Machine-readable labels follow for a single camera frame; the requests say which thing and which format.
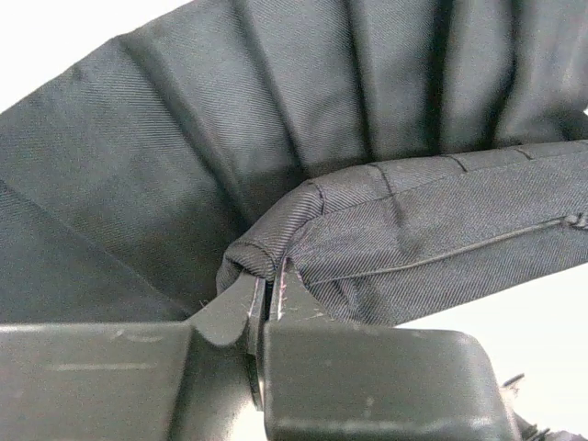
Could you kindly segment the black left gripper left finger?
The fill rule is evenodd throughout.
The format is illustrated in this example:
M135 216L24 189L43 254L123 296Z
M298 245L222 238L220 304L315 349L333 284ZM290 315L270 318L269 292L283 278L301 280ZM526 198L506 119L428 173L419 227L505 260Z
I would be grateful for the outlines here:
M241 274L182 322L1 329L4 440L262 440L266 283Z

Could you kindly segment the black pleated skirt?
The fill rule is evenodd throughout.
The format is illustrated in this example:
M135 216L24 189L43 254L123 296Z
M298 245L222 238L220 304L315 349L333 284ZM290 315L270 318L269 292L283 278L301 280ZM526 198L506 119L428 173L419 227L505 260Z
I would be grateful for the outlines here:
M194 1L1 117L3 322L183 320L289 260L395 325L587 260L584 1Z

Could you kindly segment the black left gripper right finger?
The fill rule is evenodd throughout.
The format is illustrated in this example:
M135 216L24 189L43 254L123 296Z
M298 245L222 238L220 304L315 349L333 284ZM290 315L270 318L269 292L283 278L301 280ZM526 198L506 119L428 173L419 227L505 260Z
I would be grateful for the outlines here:
M481 344L456 331L339 322L290 260L264 326L271 440L516 440Z

